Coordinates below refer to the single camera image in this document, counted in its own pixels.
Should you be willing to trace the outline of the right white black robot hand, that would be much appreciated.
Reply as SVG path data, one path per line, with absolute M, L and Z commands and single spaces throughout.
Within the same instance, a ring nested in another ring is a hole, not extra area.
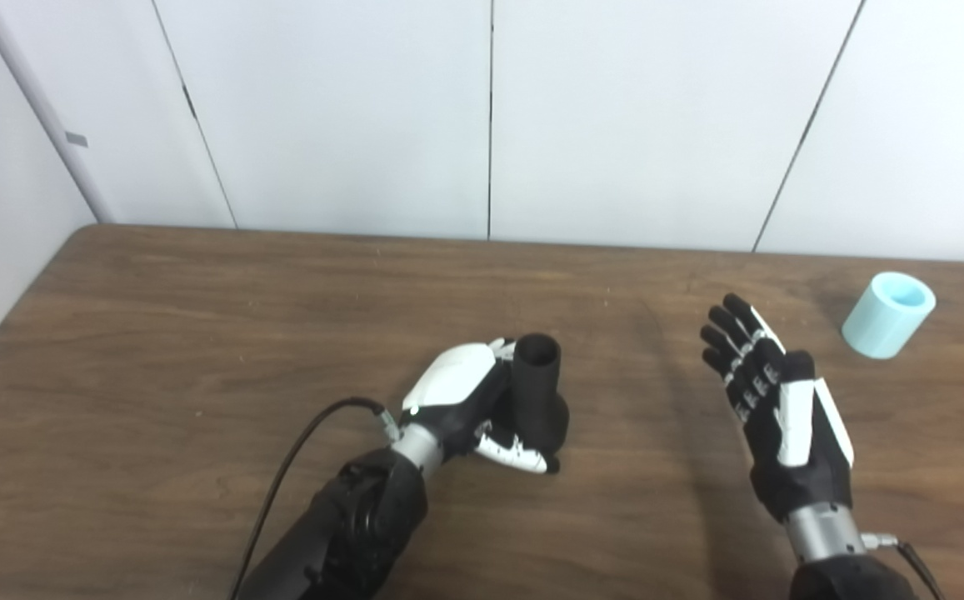
M 700 330 L 751 452 L 751 484 L 778 522 L 816 504 L 852 508 L 854 448 L 816 361 L 787 350 L 744 297 L 728 293 Z

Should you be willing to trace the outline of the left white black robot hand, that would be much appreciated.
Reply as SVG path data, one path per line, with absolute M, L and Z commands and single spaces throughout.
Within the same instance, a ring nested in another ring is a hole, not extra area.
M 467 453 L 527 473 L 558 473 L 569 421 L 557 391 L 560 357 L 543 334 L 444 350 L 402 400 L 392 448 L 425 478 Z

